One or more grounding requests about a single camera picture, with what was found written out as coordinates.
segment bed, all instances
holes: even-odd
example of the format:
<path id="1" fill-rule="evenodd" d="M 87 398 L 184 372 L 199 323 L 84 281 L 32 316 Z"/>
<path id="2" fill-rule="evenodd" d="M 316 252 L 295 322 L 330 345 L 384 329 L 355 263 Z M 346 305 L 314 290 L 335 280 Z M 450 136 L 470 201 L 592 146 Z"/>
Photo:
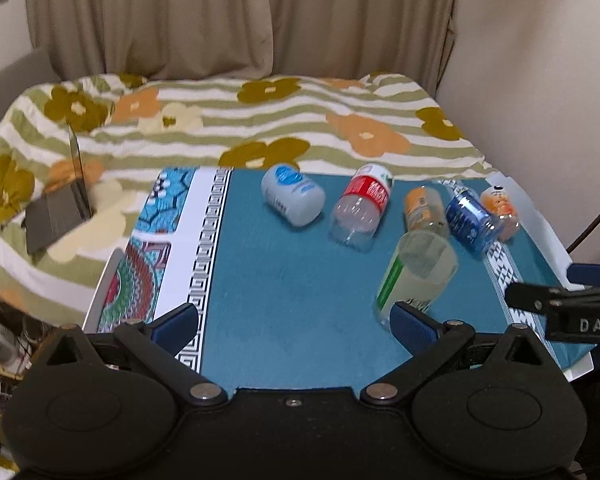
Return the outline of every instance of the bed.
<path id="1" fill-rule="evenodd" d="M 72 178 L 67 125 L 78 135 L 96 214 L 32 258 L 24 208 Z M 438 104 L 399 74 L 151 82 L 105 74 L 33 86 L 0 121 L 0 299 L 52 324 L 81 323 L 164 167 L 289 162 L 353 174 L 370 160 L 397 180 L 493 172 Z"/>

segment clear plastic bottle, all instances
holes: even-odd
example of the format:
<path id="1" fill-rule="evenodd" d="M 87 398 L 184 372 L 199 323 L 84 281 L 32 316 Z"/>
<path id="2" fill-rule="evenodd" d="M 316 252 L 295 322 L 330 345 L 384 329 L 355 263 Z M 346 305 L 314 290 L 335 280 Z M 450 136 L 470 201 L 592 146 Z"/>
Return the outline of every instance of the clear plastic bottle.
<path id="1" fill-rule="evenodd" d="M 404 215 L 409 231 L 426 229 L 442 237 L 449 237 L 442 198 L 432 187 L 420 186 L 408 192 L 404 197 Z"/>
<path id="2" fill-rule="evenodd" d="M 393 184 L 393 175 L 379 164 L 365 164 L 357 170 L 331 213 L 331 237 L 368 251 Z"/>

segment laptop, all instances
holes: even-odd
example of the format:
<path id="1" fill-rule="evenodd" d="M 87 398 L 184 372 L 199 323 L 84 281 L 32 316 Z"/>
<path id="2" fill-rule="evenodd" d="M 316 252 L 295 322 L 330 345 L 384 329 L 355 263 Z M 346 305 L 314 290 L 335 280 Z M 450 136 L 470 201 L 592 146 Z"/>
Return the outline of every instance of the laptop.
<path id="1" fill-rule="evenodd" d="M 25 212 L 27 253 L 34 255 L 93 215 L 84 183 L 78 139 L 67 126 L 75 180 L 31 202 Z"/>

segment greek key border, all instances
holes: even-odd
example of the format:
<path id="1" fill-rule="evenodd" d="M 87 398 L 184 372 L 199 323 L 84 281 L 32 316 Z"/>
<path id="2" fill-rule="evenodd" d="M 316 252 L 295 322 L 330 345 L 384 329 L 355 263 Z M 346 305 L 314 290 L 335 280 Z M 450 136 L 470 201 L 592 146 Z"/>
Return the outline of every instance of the greek key border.
<path id="1" fill-rule="evenodd" d="M 224 204 L 229 189 L 231 168 L 217 168 L 206 206 L 205 217 L 200 230 L 200 241 L 196 249 L 196 258 L 191 269 L 189 295 L 187 301 L 198 310 L 199 324 L 195 338 L 176 356 L 181 363 L 200 373 L 202 350 L 206 328 L 206 312 L 211 290 L 211 277 L 218 248 L 218 235 Z"/>
<path id="2" fill-rule="evenodd" d="M 461 180 L 439 180 L 438 184 L 442 184 L 445 187 L 450 197 L 468 189 L 467 186 Z M 551 357 L 559 364 L 558 358 L 555 355 L 554 347 L 551 346 L 544 338 L 544 329 L 540 322 L 538 314 L 531 312 L 525 312 L 516 308 L 510 308 L 504 301 L 504 291 L 513 282 L 521 282 L 522 275 L 513 261 L 513 257 L 509 252 L 509 248 L 501 241 L 496 240 L 493 245 L 489 248 L 487 253 L 483 256 L 482 262 L 484 267 L 487 269 L 487 273 L 493 283 L 498 299 L 500 300 L 500 307 L 502 312 L 507 319 L 507 323 L 524 323 L 529 325 L 538 336 L 538 339 L 542 342 L 544 347 L 547 349 Z"/>

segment metal screw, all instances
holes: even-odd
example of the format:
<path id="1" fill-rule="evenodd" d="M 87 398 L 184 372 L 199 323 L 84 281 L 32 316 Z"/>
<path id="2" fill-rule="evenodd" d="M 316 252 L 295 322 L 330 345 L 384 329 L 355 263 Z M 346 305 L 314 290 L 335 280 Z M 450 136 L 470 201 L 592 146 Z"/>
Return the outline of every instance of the metal screw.
<path id="1" fill-rule="evenodd" d="M 298 406 L 302 406 L 302 400 L 289 397 L 285 400 L 285 404 L 290 408 L 297 408 Z"/>
<path id="2" fill-rule="evenodd" d="M 211 400 L 222 393 L 222 388 L 213 383 L 199 383 L 192 386 L 189 393 L 198 400 Z"/>
<path id="3" fill-rule="evenodd" d="M 366 387 L 366 394 L 376 400 L 393 399 L 398 394 L 398 388 L 392 384 L 375 383 Z"/>

